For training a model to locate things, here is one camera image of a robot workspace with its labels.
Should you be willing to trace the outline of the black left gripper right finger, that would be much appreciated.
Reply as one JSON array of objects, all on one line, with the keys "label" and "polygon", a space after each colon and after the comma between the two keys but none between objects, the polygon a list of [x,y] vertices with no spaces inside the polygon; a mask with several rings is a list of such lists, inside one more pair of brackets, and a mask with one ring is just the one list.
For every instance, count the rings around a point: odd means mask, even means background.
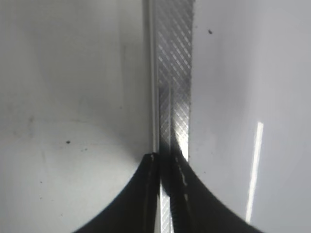
[{"label": "black left gripper right finger", "polygon": [[160,147],[160,176],[176,233],[258,233],[201,182],[179,146]]}]

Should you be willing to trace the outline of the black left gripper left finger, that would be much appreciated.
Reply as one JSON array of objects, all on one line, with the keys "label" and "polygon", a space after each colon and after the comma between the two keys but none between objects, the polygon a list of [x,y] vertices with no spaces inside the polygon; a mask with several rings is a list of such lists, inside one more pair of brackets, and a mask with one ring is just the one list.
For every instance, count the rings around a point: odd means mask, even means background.
[{"label": "black left gripper left finger", "polygon": [[76,232],[153,233],[159,194],[159,167],[159,155],[145,154],[124,189]]}]

